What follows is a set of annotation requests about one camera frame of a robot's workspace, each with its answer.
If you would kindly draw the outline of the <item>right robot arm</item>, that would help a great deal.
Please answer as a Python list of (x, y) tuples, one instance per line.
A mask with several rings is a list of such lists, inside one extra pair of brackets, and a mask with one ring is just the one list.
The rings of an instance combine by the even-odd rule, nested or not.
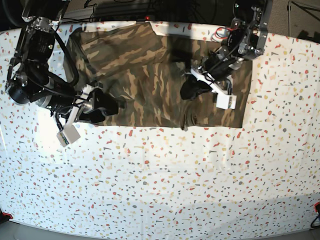
[[(103, 93), (102, 84), (93, 81), (76, 90), (79, 72), (58, 28), (68, 8), (68, 0), (28, 0), (21, 19), (12, 15), (10, 2), (3, 0), (4, 13), (12, 24), (21, 27), (13, 57), (9, 62), (5, 91), (17, 105), (36, 103), (50, 110), (59, 129), (63, 147), (80, 138), (75, 122), (98, 124), (119, 113), (119, 102)], [(49, 70), (54, 45), (61, 47), (73, 79), (67, 82)]]

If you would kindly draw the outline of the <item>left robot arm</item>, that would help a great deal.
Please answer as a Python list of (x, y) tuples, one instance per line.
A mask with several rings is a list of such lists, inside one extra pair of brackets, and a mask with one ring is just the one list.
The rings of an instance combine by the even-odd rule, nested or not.
[(232, 73), (245, 61), (264, 54), (272, 7), (271, 0), (234, 2), (231, 26), (224, 28), (224, 35), (214, 33), (222, 40), (221, 47), (210, 52), (200, 64), (192, 66), (187, 72), (187, 79), (180, 90), (183, 100), (193, 100), (211, 92), (216, 94), (217, 108), (236, 108)]

